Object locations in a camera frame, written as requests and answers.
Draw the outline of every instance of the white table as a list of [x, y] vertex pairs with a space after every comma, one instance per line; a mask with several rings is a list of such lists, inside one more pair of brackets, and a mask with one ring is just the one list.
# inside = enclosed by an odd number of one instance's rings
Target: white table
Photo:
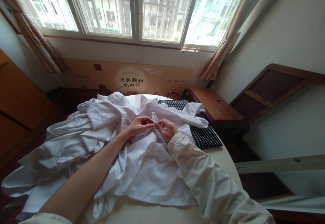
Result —
[[[167, 100], [168, 98], [158, 95], [144, 95], [148, 99], [158, 98]], [[126, 97], [130, 104], [135, 107], [140, 106], [141, 95], [129, 95]], [[222, 146], [218, 148], [204, 150], [213, 160], [227, 173], [235, 183], [242, 188], [235, 164], [231, 159], [227, 149]], [[113, 211], [110, 215], [99, 220], [97, 223], [204, 223], [198, 206], [191, 207], [171, 207], [160, 206], [141, 202], [122, 196], [117, 199]]]

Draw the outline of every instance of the wooden floor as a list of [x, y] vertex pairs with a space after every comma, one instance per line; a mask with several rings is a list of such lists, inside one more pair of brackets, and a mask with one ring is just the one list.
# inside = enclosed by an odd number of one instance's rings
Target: wooden floor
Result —
[[[71, 109], [71, 106], [68, 108], [69, 111], [66, 111], [61, 116], [58, 115], [58, 119], [53, 123], [65, 120], [69, 114], [77, 110], [73, 109], [73, 107]], [[247, 146], [247, 144], [242, 139], [228, 137], [226, 135], [223, 135], [222, 132], [218, 132], [218, 135], [220, 136], [235, 163], [259, 160], [258, 156]], [[2, 181], [8, 174], [19, 167], [19, 164], [17, 163], [19, 159], [43, 144], [45, 136], [46, 131], [44, 130], [36, 138], [34, 138], [34, 140], [22, 152], [20, 152], [19, 155], [17, 155], [9, 164], [7, 164], [6, 167], [1, 169], [0, 180]], [[246, 190], [252, 199], [257, 201], [273, 198], [275, 196], [291, 194], [291, 192], [283, 185], [283, 183], [272, 173], [243, 174], [240, 175], [240, 179], [244, 190]], [[7, 197], [1, 191], [0, 209], [9, 204], [11, 200], [12, 198]], [[20, 211], [21, 208], [18, 208], [10, 215], [0, 216], [0, 223], [17, 223], [17, 221], [14, 219], [20, 213]]]

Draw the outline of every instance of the sleeve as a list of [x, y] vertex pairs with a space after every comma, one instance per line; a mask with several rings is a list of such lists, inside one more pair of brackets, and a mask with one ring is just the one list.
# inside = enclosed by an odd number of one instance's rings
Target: sleeve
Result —
[[19, 224], [72, 224], [72, 222], [63, 216], [51, 213], [39, 213], [32, 218], [20, 222]]
[[273, 216], [250, 199], [214, 160], [190, 139], [177, 133], [167, 147], [182, 178], [199, 203], [202, 218], [209, 223], [275, 223]]

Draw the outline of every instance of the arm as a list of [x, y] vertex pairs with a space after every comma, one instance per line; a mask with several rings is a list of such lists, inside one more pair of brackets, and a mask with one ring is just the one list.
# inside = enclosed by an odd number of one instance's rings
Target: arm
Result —
[[202, 218], [210, 223], [275, 223], [272, 215], [225, 174], [213, 159], [163, 119], [156, 126], [169, 142], [185, 184], [199, 203]]
[[152, 123], [153, 121], [149, 117], [136, 117], [127, 129], [120, 132], [101, 151], [76, 171], [51, 196], [39, 213], [57, 214], [75, 223], [100, 188], [125, 142], [146, 129], [152, 128], [154, 126]]

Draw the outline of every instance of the striped fabric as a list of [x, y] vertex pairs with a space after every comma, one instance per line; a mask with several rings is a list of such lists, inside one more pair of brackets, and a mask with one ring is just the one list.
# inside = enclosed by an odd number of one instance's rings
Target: striped fabric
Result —
[[[168, 107], [175, 107], [182, 111], [189, 102], [187, 100], [159, 100], [158, 104], [161, 103], [166, 103]], [[196, 116], [204, 118], [201, 112]], [[207, 128], [190, 126], [190, 129], [195, 145], [201, 150], [222, 146], [221, 140], [210, 125]]]

